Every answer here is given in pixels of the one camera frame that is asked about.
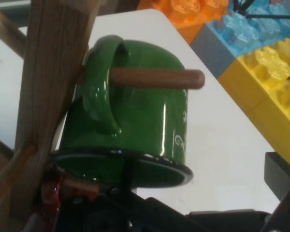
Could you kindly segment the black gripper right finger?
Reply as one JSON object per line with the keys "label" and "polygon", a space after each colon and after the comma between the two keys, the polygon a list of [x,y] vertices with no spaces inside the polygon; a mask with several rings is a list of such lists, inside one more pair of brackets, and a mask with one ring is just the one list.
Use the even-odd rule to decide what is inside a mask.
{"label": "black gripper right finger", "polygon": [[290,232],[290,164],[276,152],[265,153],[264,181],[280,201],[264,230]]}

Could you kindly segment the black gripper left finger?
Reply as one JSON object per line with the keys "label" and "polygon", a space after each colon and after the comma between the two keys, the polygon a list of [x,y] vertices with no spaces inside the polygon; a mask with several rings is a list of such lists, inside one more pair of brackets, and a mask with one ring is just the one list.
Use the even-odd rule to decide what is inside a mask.
{"label": "black gripper left finger", "polygon": [[208,229],[154,198],[131,191],[135,161],[124,162],[118,188],[94,200],[80,196],[64,201],[59,211],[61,232],[206,232]]}

